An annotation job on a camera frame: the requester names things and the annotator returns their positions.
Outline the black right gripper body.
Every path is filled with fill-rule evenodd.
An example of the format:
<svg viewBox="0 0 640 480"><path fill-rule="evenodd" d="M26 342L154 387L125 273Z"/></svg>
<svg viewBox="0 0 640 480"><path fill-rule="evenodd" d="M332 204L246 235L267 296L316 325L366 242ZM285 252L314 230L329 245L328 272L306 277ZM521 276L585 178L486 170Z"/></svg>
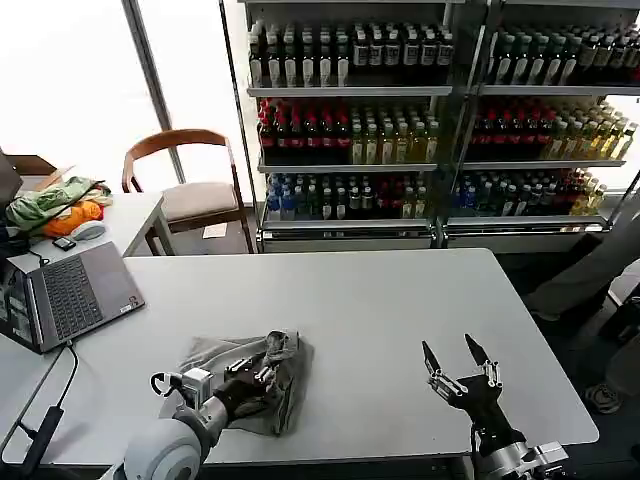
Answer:
<svg viewBox="0 0 640 480"><path fill-rule="evenodd" d="M467 389L461 396L454 395L449 405L465 411L480 438L479 453L489 456L493 452L515 443L524 443L524 435L511 427L498 404L502 389L490 387L485 375L463 377L458 382Z"/></svg>

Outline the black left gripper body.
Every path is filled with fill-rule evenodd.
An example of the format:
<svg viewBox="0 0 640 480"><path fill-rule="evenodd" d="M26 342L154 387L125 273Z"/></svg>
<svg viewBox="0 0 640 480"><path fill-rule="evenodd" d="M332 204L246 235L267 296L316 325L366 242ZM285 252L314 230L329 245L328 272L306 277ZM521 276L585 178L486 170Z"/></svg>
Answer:
<svg viewBox="0 0 640 480"><path fill-rule="evenodd" d="M228 425L263 412L266 394L266 384L253 376L232 378L213 389L213 396L225 407Z"/></svg>

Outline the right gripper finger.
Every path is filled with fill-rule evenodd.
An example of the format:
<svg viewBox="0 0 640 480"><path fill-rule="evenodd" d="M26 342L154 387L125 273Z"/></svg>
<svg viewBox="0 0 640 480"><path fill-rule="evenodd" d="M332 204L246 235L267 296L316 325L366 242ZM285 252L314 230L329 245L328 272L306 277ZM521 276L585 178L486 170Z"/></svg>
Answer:
<svg viewBox="0 0 640 480"><path fill-rule="evenodd" d="M445 401L450 401L453 397L461 395L461 389L457 387L453 380L448 378L442 371L434 353L427 342L421 342L424 364L429 373L428 383L431 388Z"/></svg>
<svg viewBox="0 0 640 480"><path fill-rule="evenodd" d="M492 361L484 348L469 334L465 335L465 341L476 365L482 369L483 374L487 377L488 385L491 388L501 388L502 378L499 363Z"/></svg>

